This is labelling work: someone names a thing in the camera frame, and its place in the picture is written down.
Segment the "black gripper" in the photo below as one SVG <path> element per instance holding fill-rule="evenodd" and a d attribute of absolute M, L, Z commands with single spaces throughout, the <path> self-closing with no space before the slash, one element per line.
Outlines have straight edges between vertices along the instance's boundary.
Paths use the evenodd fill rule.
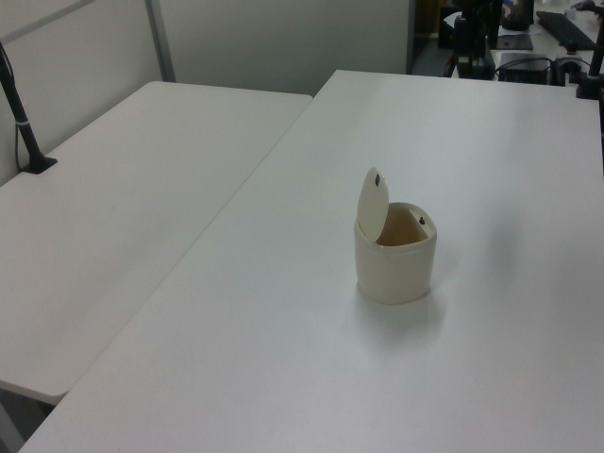
<path fill-rule="evenodd" d="M 499 22 L 501 17 L 501 0 L 453 0 L 453 5 L 461 10 L 454 22 L 453 48 L 458 66 L 471 63 L 473 48 L 472 22 L 464 17 L 472 17 L 480 12 L 485 19 L 477 20 L 476 37 L 473 50 L 473 78 L 493 78 L 495 60 L 492 50 L 496 46 L 496 26 L 489 21 Z"/>

